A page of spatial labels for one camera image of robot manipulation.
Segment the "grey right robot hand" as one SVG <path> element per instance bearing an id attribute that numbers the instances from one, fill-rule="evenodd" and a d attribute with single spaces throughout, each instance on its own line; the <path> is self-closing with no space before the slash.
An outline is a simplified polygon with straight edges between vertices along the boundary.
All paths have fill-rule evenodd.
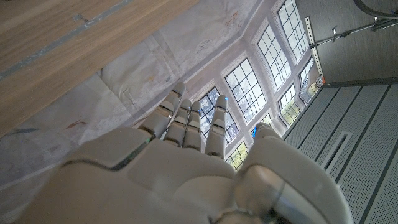
<path id="1" fill-rule="evenodd" d="M 35 196 L 19 223 L 351 223 L 335 181 L 266 123 L 239 170 L 224 159 L 228 99 L 207 140 L 199 102 L 178 83 L 136 129 L 80 146 Z"/>

